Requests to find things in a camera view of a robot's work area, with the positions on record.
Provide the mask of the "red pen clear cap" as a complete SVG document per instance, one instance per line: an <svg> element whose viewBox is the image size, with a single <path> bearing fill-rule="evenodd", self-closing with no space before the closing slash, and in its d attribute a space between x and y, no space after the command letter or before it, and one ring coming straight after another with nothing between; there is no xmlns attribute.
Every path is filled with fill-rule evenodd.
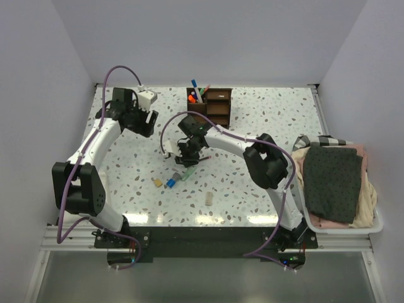
<svg viewBox="0 0 404 303"><path fill-rule="evenodd" d="M209 159L211 159L211 156L206 156L206 157L200 158L200 159L198 160L198 163L200 163L200 162L202 162L202 161L205 161L205 160L209 160Z"/></svg>

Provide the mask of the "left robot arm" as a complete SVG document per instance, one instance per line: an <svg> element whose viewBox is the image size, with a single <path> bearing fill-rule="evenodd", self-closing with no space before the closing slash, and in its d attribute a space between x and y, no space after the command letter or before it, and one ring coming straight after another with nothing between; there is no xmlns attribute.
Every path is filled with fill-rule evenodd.
<svg viewBox="0 0 404 303"><path fill-rule="evenodd" d="M109 148L124 130L145 138L154 132L158 112L151 110L157 93L141 89L114 88L112 99L96 113L94 125L78 150L65 162L52 167L52 181L58 226L65 213L87 218L110 230L108 239L116 247L125 247L131 233L125 229L123 215L107 203L107 192L98 174Z"/></svg>

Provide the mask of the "beige eraser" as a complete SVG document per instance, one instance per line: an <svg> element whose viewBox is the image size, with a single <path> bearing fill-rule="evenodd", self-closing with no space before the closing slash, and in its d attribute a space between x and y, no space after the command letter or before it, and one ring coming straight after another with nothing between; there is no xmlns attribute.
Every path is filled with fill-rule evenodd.
<svg viewBox="0 0 404 303"><path fill-rule="evenodd" d="M213 193L207 192L205 196L205 205L212 206L213 205Z"/></svg>

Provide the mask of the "aluminium frame rail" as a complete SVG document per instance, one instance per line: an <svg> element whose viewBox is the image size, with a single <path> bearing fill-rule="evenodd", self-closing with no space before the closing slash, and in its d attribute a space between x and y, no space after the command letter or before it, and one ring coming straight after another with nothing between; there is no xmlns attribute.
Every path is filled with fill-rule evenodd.
<svg viewBox="0 0 404 303"><path fill-rule="evenodd" d="M242 253L260 247L273 231L270 227L133 227L134 238L141 248L150 250L158 245L197 250L233 247ZM42 238L42 251L92 251L95 249L121 252L129 251L129 241L114 239L108 241L95 227L77 227L58 244L56 227L48 226ZM284 244L279 232L265 249L286 251L321 252L371 252L372 244L368 235L327 235L306 230L299 245Z"/></svg>

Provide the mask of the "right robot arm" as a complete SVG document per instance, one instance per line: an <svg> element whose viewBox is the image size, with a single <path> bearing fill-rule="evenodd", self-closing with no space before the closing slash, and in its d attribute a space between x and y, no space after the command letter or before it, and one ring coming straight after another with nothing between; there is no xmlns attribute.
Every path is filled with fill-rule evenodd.
<svg viewBox="0 0 404 303"><path fill-rule="evenodd" d="M179 129L186 135L185 143L177 144L175 161L185 167L199 162L202 148L216 148L241 157L246 163L249 176L253 183L264 189L275 207L278 221L268 239L257 249L246 253L252 256L262 251L281 233L283 244L295 248L304 240L307 230L306 221L299 211L290 185L295 178L297 168L291 155L280 148L273 138L264 133L258 137L241 136L200 115L204 123L194 117L196 112L185 112Z"/></svg>

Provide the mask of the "brown wooden desk organizer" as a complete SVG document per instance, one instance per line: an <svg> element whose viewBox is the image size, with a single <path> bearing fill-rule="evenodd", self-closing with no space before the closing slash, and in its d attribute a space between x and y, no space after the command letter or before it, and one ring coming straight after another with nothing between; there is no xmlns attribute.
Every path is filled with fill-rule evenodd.
<svg viewBox="0 0 404 303"><path fill-rule="evenodd" d="M194 92L193 88L186 88L188 111L202 114L215 124L219 124L226 129L230 127L232 108L231 88L209 88L202 95L202 103L190 103L188 96L191 95L191 92Z"/></svg>

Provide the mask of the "dark grey dotted cloth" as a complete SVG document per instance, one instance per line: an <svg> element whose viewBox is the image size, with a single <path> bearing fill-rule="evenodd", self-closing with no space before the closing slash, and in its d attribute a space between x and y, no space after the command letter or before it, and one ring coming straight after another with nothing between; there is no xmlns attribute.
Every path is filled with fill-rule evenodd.
<svg viewBox="0 0 404 303"><path fill-rule="evenodd" d="M352 223L362 185L362 160L355 148L311 147L303 164L308 211L325 220Z"/></svg>

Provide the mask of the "black white striped cloth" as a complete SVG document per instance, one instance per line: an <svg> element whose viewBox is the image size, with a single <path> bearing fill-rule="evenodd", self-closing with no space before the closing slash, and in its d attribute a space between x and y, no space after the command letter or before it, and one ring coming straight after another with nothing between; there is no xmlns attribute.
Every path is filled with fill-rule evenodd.
<svg viewBox="0 0 404 303"><path fill-rule="evenodd" d="M302 135L296 139L292 151L295 152L299 149L311 146L345 146L352 144L353 143L350 141L335 139L329 135L320 135L320 136Z"/></svg>

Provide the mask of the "blue capped white marker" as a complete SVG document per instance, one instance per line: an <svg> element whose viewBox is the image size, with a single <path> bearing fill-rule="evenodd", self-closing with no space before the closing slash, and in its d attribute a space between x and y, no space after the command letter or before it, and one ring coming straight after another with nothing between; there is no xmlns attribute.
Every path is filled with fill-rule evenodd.
<svg viewBox="0 0 404 303"><path fill-rule="evenodd" d="M199 90L199 88L198 88L198 86L197 86L196 80L195 80L195 79L192 79L192 80L191 80L191 83L192 83L192 86L193 86L194 91L195 91L195 94L196 94L197 102L198 102L198 103L202 103L202 102L203 102L203 99L202 99L202 97L201 97L200 90Z"/></svg>

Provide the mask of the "green transparent tube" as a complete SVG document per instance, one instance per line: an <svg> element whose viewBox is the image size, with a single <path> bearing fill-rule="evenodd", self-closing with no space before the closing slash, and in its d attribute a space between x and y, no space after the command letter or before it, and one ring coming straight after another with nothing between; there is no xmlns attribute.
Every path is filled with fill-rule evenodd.
<svg viewBox="0 0 404 303"><path fill-rule="evenodd" d="M186 181L196 170L195 166L188 167L181 177L181 181Z"/></svg>

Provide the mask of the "black orange marker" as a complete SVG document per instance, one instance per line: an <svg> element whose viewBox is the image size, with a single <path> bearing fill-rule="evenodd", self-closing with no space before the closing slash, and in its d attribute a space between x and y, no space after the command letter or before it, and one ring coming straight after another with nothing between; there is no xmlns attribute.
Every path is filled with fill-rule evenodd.
<svg viewBox="0 0 404 303"><path fill-rule="evenodd" d="M196 99L192 95L188 96L188 100L190 103L196 103Z"/></svg>

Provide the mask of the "white laundry tray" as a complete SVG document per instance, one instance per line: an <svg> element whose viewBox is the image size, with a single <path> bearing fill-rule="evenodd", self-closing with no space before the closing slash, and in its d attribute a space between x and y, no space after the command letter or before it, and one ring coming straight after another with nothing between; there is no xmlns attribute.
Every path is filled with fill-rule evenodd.
<svg viewBox="0 0 404 303"><path fill-rule="evenodd" d="M368 157L367 157L367 175L368 175ZM382 221L381 215L379 214L379 212L377 210L377 204L376 204L376 207L374 209L373 226L370 227L370 228L358 228L358 229L354 229L354 228L349 228L349 229L319 229L319 228L316 228L310 222L309 211L306 208L306 202L305 202L305 199L304 199L304 192L300 188L300 186L299 186L299 191L300 191L302 209L303 209L305 218L307 220L307 223L308 223L310 229L312 229L315 232L325 233L325 234L366 235L366 234L378 233L378 232L382 231L382 229L383 229L383 221Z"/></svg>

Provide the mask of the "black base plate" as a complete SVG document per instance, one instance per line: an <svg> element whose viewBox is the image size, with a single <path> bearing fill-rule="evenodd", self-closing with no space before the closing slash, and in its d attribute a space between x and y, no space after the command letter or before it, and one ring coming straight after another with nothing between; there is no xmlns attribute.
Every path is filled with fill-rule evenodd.
<svg viewBox="0 0 404 303"><path fill-rule="evenodd" d="M271 239L272 227L128 227L130 239L105 231L92 232L94 247L107 251L107 262L140 263L155 258L242 258L268 241L261 254L278 257L291 249L302 253L317 249L316 234L305 228L297 235L279 228Z"/></svg>

